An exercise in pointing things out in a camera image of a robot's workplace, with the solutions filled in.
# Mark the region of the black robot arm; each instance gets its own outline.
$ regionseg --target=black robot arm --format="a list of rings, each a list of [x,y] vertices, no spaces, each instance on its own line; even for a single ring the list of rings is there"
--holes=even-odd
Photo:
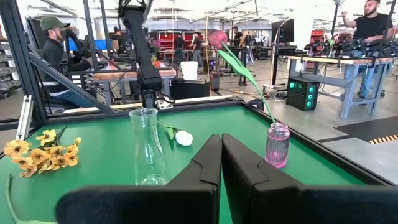
[[[156,107],[157,92],[162,90],[162,77],[158,69],[152,64],[142,31],[146,5],[142,2],[141,6],[129,6],[128,2],[123,4],[123,0],[119,1],[119,17],[122,18],[124,26],[132,34],[132,43],[140,65],[137,71],[137,79],[141,89],[142,106],[154,108]]]

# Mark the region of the black box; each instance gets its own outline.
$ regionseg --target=black box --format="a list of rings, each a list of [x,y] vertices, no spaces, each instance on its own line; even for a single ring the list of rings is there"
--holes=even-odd
[[[197,80],[172,80],[170,96],[175,100],[210,96],[210,82],[204,78]]]
[[[302,111],[314,110],[317,107],[319,84],[306,78],[289,78],[286,105]]]

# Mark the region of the ceiling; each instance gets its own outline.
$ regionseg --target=ceiling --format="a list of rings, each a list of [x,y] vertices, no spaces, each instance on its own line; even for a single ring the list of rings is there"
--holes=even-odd
[[[76,1],[50,0],[55,4],[63,6],[69,11],[84,17],[83,4],[77,4]],[[88,0],[90,13],[92,17],[101,16],[100,0]],[[340,16],[341,11],[348,11],[352,18],[363,15],[364,0],[339,0],[341,6],[338,10],[337,26],[342,26],[343,21]],[[235,22],[244,22],[254,19],[264,19],[271,22],[279,21],[288,17],[292,17],[294,4],[303,4],[303,1],[297,0],[154,0],[148,18],[153,19],[189,19],[194,21],[205,16],[210,16],[214,12],[221,11],[229,6],[236,5],[217,15],[210,16],[209,19],[228,20]],[[104,0],[107,16],[117,16],[118,0]],[[314,28],[327,29],[331,28],[333,14],[335,9],[334,0],[305,0],[305,5],[315,6]],[[383,0],[379,8],[379,12],[388,14],[391,2]],[[29,14],[31,16],[42,14],[55,14],[57,16],[69,16],[69,13],[49,6],[42,0],[29,1]],[[393,14],[393,20],[398,21],[398,15]]]

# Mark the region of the green cap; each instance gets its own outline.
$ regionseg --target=green cap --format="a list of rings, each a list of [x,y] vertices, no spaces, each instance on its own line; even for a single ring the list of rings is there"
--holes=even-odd
[[[63,23],[56,16],[44,16],[42,20],[40,20],[40,27],[43,31],[52,29],[54,27],[68,27],[70,23]]]

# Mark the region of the pink glass vase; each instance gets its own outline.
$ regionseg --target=pink glass vase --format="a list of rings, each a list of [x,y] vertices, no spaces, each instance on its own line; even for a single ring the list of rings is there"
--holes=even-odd
[[[278,169],[287,163],[289,139],[290,131],[286,124],[276,123],[276,128],[271,124],[267,133],[266,161]]]

